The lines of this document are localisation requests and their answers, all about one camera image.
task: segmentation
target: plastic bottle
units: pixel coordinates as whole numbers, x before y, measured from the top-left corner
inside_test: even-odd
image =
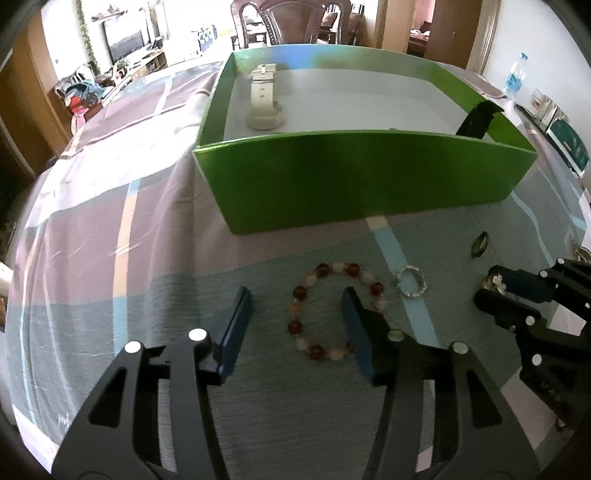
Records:
[[[503,93],[510,98],[515,98],[517,92],[521,90],[523,85],[523,81],[525,79],[525,66],[527,65],[527,55],[525,53],[521,54],[519,60],[517,60],[513,66],[511,67],[511,72],[509,74],[509,78],[505,83],[505,88],[503,88]]]

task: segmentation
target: wooden chair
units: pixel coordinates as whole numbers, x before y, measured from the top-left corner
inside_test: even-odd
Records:
[[[316,43],[328,3],[338,5],[343,13],[336,34],[336,43],[341,43],[343,33],[347,32],[351,12],[349,0],[234,0],[230,9],[240,48],[248,48],[248,33],[243,17],[247,5],[253,6],[261,16],[271,45],[282,45]]]
[[[324,15],[325,19],[331,14],[334,15],[337,7],[335,2],[332,2],[331,0],[326,0],[326,2],[329,5],[326,8],[326,14]],[[342,35],[340,35],[340,41],[336,41],[336,32],[333,31],[332,24],[330,24],[330,26],[320,27],[319,39],[330,44],[343,43],[346,45],[360,45],[364,26],[364,13],[365,6],[363,4],[352,4],[349,15],[347,16],[347,24],[343,29]]]

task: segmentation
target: door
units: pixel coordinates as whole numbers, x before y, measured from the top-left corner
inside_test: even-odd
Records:
[[[482,0],[437,0],[425,58],[456,65],[468,65]]]

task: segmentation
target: television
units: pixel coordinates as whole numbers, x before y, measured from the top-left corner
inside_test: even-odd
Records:
[[[145,23],[143,12],[129,12],[105,20],[103,29],[113,64],[146,45],[149,38],[146,38]]]

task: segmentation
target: ring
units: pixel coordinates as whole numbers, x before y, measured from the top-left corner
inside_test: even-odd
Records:
[[[577,262],[591,264],[591,252],[589,251],[588,248],[585,248],[582,245],[577,245],[577,244],[573,243],[571,245],[571,251],[573,253],[573,258]]]
[[[417,278],[418,282],[421,285],[419,291],[409,292],[403,289],[402,274],[406,271],[411,272]],[[425,274],[420,268],[415,267],[414,265],[407,265],[406,267],[401,268],[396,274],[396,279],[398,280],[398,289],[410,299],[416,299],[417,297],[420,297],[428,289],[427,282],[425,280]]]
[[[490,240],[491,236],[486,231],[478,235],[478,238],[476,238],[472,244],[472,258],[478,258],[484,255]]]
[[[486,277],[484,282],[482,283],[482,288],[487,290],[497,291],[501,295],[504,295],[507,291],[507,285],[503,283],[503,275],[491,275],[490,277]]]

